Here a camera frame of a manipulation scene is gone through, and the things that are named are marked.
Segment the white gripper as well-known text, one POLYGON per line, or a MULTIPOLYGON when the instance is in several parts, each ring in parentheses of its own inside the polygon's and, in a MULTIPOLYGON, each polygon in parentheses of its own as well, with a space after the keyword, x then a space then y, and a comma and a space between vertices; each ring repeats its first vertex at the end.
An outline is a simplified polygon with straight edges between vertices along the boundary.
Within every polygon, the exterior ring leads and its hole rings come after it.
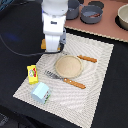
POLYGON ((65 16, 53 17, 46 13, 43 14, 43 32, 48 52, 57 51, 60 37, 63 35, 65 20, 65 16))

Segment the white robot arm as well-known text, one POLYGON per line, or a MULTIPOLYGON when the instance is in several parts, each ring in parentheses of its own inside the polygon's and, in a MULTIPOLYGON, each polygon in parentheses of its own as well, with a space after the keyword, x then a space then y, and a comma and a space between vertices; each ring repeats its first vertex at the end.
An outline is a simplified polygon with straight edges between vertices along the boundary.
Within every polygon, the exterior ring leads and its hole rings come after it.
POLYGON ((60 37, 63 35, 68 0, 43 0, 41 6, 46 50, 48 52, 56 52, 60 37))

